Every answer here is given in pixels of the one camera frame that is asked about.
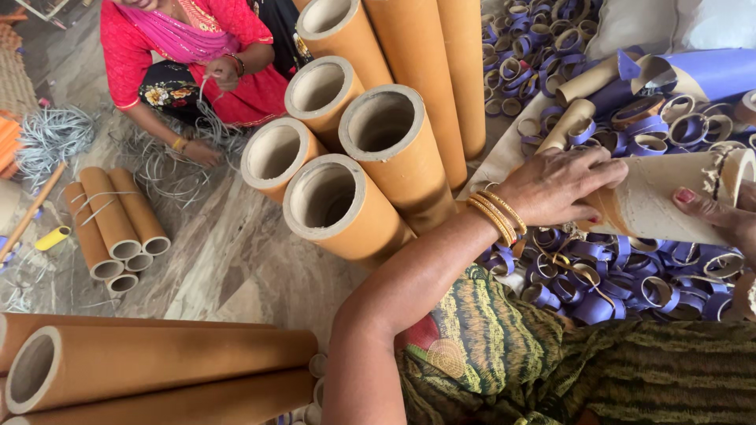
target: stack of tubes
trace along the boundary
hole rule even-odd
[[[298,34],[316,59],[289,84],[290,117],[249,140],[242,176],[282,203],[294,233],[373,269],[456,213],[451,191],[467,179],[465,159],[483,152],[479,7],[297,6]]]
[[[137,272],[168,251],[171,241],[127,169],[88,167],[79,180],[65,187],[64,196],[89,275],[105,281],[111,295],[132,290]]]
[[[3,313],[0,420],[262,423],[312,400],[317,350],[268,324]]]
[[[485,115],[514,118],[539,92],[556,89],[595,63],[583,52],[596,35],[590,0],[506,0],[481,16]]]
[[[721,67],[733,61],[741,68]],[[754,67],[748,49],[618,51],[559,87],[540,122],[517,124],[526,158],[602,146],[627,164],[627,178],[582,200],[601,214],[575,223],[583,236],[533,229],[512,249],[494,245],[482,264],[499,275],[525,269],[522,299],[578,325],[756,320],[756,276],[743,255],[671,201],[685,187],[735,207],[742,182],[756,180]],[[674,84],[652,83],[670,72]]]

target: floral pants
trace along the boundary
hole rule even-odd
[[[200,87],[185,64],[164,60],[150,65],[139,87],[139,98],[189,126],[204,116],[197,108]]]

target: marble floor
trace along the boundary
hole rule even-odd
[[[341,302],[367,276],[287,227],[281,208],[247,186],[228,166],[212,172],[207,196],[180,209],[156,201],[156,214],[172,240],[171,250],[140,273],[140,283],[117,298],[88,276],[77,239],[38,253],[33,243],[59,225],[71,225],[60,193],[86,166],[129,167],[118,138],[128,120],[113,108],[99,42],[99,4],[74,0],[60,16],[63,31],[34,17],[16,26],[24,37],[24,62],[37,95],[54,105],[75,104],[98,115],[91,150],[70,162],[45,201],[45,213],[23,235],[24,247],[0,275],[0,309],[61,315],[100,315],[241,321],[310,329],[326,351],[330,325]],[[508,119],[488,119],[488,147]],[[476,168],[480,161],[469,163]],[[32,202],[25,195],[21,217]],[[12,229],[0,229],[7,234]]]

